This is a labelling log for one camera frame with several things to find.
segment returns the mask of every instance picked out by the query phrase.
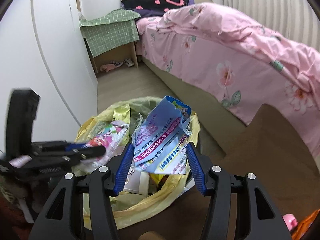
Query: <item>green checkered cloth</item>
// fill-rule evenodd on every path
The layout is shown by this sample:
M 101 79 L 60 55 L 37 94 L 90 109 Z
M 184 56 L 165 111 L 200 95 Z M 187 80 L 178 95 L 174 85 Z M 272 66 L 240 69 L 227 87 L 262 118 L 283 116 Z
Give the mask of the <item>green checkered cloth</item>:
M 121 45 L 138 41 L 134 19 L 140 17 L 140 14 L 132 10 L 117 9 L 91 21 L 80 20 L 80 30 L 92 56 L 96 57 Z

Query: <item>shoe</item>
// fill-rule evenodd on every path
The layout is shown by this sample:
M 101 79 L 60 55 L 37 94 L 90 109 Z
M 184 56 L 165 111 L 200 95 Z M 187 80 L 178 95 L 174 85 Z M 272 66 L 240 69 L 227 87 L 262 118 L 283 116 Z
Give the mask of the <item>shoe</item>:
M 126 59 L 124 60 L 124 63 L 125 63 L 128 67 L 134 66 L 134 62 L 133 62 L 132 59 L 130 59 L 130 58 L 126 58 Z
M 110 64 L 116 65 L 116 67 L 120 67 L 123 65 L 123 61 L 115 61 L 115 60 L 111 60 Z

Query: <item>yellow garbage bag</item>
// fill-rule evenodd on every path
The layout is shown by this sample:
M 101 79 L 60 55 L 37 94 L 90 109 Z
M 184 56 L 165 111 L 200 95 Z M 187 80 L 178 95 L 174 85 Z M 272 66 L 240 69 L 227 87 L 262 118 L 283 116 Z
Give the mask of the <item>yellow garbage bag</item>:
M 145 97 L 136 98 L 129 101 L 122 101 L 111 105 L 101 114 L 90 118 L 85 122 L 78 131 L 76 142 L 84 142 L 94 137 L 92 133 L 95 126 L 103 121 L 111 122 L 114 109 L 129 104 L 131 109 L 130 135 L 133 133 L 136 120 L 140 114 L 145 118 L 150 111 L 162 98 Z M 198 143 L 198 134 L 200 132 L 200 124 L 195 112 L 191 114 L 190 130 L 192 134 L 188 138 L 188 142 Z M 190 167 L 187 165 L 185 175 L 170 175 L 161 190 L 151 196 L 142 196 L 133 193 L 121 192 L 116 198 L 110 197 L 113 215 L 118 229 L 128 227 L 140 221 L 146 220 L 160 213 L 181 195 L 185 185 Z M 89 195 L 84 194 L 84 226 L 91 229 Z

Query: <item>slipper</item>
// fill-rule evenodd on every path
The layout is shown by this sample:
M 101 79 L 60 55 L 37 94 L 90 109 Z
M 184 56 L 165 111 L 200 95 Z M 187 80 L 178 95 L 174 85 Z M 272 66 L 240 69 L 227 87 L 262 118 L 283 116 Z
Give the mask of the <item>slipper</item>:
M 108 72 L 110 70 L 115 69 L 117 66 L 115 64 L 106 64 L 100 67 L 101 72 Z
M 125 63 L 128 67 L 134 66 L 134 62 L 133 62 L 132 59 L 130 59 L 130 58 L 126 58 L 126 59 L 124 60 L 124 63 Z

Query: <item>pink floral bedsheet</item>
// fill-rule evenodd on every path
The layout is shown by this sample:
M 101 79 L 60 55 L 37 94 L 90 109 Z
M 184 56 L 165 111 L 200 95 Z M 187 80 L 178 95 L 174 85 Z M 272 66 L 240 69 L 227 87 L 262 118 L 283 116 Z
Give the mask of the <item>pink floral bedsheet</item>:
M 276 107 L 313 157 L 319 155 L 320 54 L 315 49 L 213 3 L 143 18 L 137 27 L 138 54 L 212 94 L 247 125 L 263 103 Z

